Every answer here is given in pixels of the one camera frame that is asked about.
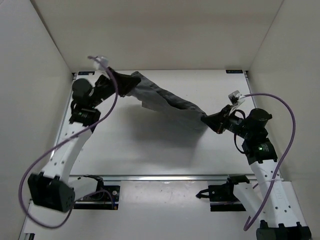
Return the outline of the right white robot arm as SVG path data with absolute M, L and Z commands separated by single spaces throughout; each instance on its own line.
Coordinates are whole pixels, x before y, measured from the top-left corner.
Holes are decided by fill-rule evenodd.
M 230 176 L 224 187 L 229 200 L 238 199 L 250 219 L 259 222 L 258 240 L 310 240 L 310 228 L 293 211 L 279 174 L 278 157 L 265 128 L 272 115 L 254 108 L 246 118 L 236 116 L 232 106 L 220 112 L 203 116 L 202 122 L 217 134 L 225 130 L 243 138 L 243 152 L 254 173 L 261 196 L 255 193 L 251 182 L 244 176 Z

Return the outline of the grey pleated skirt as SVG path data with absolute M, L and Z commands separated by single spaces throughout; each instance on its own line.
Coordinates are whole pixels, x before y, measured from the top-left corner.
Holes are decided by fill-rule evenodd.
M 139 77 L 141 82 L 127 96 L 141 101 L 141 106 L 161 113 L 189 129 L 204 131 L 207 125 L 202 118 L 207 114 L 196 104 L 156 85 L 153 81 L 135 71 L 132 77 Z

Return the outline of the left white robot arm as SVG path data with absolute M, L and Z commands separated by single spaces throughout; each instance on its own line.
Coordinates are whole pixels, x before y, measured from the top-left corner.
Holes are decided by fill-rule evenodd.
M 140 82 L 139 76 L 110 71 L 114 79 L 100 75 L 95 84 L 79 78 L 72 84 L 71 116 L 62 146 L 40 173 L 32 173 L 27 180 L 33 203 L 37 206 L 66 213 L 76 200 L 90 195 L 99 199 L 105 187 L 99 176 L 85 175 L 69 181 L 70 173 L 84 144 L 93 134 L 101 119 L 97 106 L 118 93 L 126 96 Z

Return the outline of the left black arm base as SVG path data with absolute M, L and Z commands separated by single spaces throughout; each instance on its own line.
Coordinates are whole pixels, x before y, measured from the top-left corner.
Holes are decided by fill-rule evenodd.
M 119 208 L 121 186 L 107 184 L 100 176 L 80 176 L 69 186 L 75 192 L 74 209 L 116 211 Z

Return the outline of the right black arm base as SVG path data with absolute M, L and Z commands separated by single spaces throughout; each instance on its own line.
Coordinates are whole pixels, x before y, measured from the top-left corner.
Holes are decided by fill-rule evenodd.
M 250 180 L 245 175 L 231 175 L 226 183 L 210 184 L 207 189 L 199 191 L 195 197 L 209 199 L 211 212 L 245 212 L 246 209 L 234 195 L 235 186 L 240 183 L 250 184 Z

